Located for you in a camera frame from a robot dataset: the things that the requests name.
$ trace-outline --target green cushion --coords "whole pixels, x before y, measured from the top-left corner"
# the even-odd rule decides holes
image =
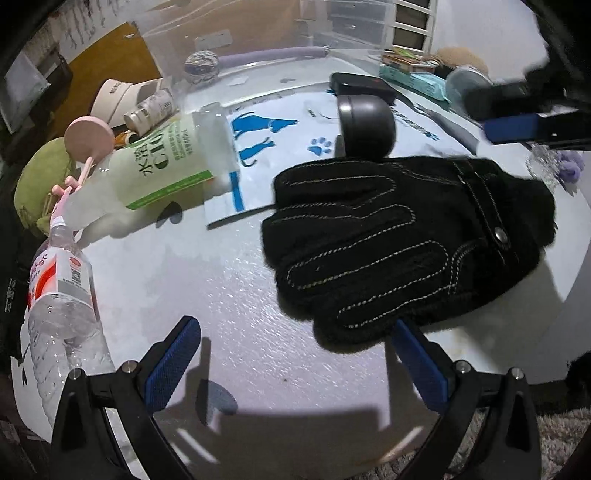
[[[14,192],[14,208],[25,228],[39,229],[48,235],[49,215],[43,211],[48,195],[55,184],[65,186],[64,181],[73,169],[63,138],[51,140],[37,150],[23,169]]]

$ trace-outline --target glove strap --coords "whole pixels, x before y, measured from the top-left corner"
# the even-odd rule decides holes
[[[502,256],[502,251],[511,249],[511,240],[503,225],[491,191],[470,161],[454,160],[453,163],[458,171],[458,178],[466,186],[472,202],[476,206],[484,231]]]

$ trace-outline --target carpet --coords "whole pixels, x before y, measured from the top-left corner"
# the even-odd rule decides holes
[[[444,479],[453,478],[466,462],[484,419],[477,413],[472,419],[462,444],[454,457]],[[542,453],[541,480],[551,480],[566,463],[591,424],[591,410],[580,408],[565,413],[538,416]],[[380,465],[349,480],[394,480],[413,457],[409,453],[391,462]]]

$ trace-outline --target white cap hat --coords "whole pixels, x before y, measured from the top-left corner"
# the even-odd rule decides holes
[[[90,115],[105,121],[111,128],[125,125],[123,116],[160,89],[162,79],[143,83],[106,80],[95,97]]]

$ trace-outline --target table surface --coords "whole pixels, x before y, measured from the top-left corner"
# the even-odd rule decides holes
[[[229,88],[221,79],[192,94],[186,109],[254,98],[281,89],[286,77],[294,79],[286,88],[323,83],[333,71],[361,72],[330,57],[273,63],[248,70],[249,81],[241,85]],[[490,145],[471,122],[400,90],[479,138],[479,156],[509,173],[529,175],[523,146]],[[428,337],[452,359],[504,372],[526,358],[555,322],[591,239],[591,210],[581,193],[558,187],[554,194],[556,241],[540,266],[492,303],[429,328]],[[156,222],[171,202],[182,208],[182,220]],[[93,266],[100,320],[116,366],[140,359],[185,314],[201,324],[200,349],[169,406],[155,415],[196,478],[344,478],[416,446],[437,418],[424,407],[389,342],[331,352],[316,342],[310,322],[281,310],[261,249],[260,225],[270,214],[208,229],[196,186],[141,210],[104,217],[80,240]],[[25,349],[26,324],[21,342]],[[13,359],[12,376],[23,421],[50,440],[30,355],[21,366]],[[109,414],[132,472],[145,478],[116,414]]]

